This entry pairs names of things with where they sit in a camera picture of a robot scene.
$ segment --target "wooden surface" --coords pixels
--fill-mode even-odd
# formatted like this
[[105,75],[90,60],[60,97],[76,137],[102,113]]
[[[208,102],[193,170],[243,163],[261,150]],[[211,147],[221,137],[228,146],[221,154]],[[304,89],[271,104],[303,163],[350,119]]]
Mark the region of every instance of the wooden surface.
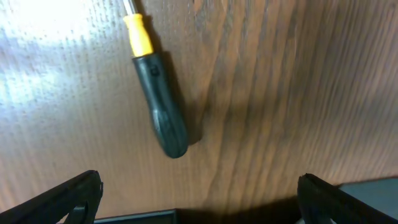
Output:
[[4,1],[0,211],[88,169],[104,182],[98,217],[231,213],[294,195],[306,172],[332,184],[397,175],[397,3],[142,1],[201,137],[172,160],[122,1]]

